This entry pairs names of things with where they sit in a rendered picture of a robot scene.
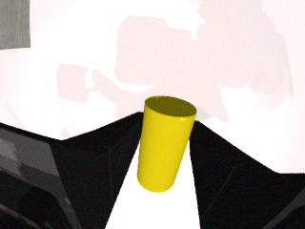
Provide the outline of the yellow cylinder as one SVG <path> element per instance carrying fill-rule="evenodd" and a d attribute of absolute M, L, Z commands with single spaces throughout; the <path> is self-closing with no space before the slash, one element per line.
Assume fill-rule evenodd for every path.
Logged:
<path fill-rule="evenodd" d="M 145 190 L 165 192 L 178 175 L 197 108 L 175 96 L 153 95 L 145 100 L 144 114 L 137 182 Z"/>

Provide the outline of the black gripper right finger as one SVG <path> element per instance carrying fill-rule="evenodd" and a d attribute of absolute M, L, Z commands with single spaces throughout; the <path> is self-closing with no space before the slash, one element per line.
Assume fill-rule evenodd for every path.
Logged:
<path fill-rule="evenodd" d="M 278 173 L 194 122 L 190 158 L 199 229 L 271 229 L 305 205 L 305 173 Z"/>

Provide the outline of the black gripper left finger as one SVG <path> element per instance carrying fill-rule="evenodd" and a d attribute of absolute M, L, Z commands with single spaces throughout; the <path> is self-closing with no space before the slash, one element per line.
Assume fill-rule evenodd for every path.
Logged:
<path fill-rule="evenodd" d="M 66 140 L 0 122 L 0 169 L 55 195 L 72 229 L 106 229 L 140 144 L 144 115 Z"/>

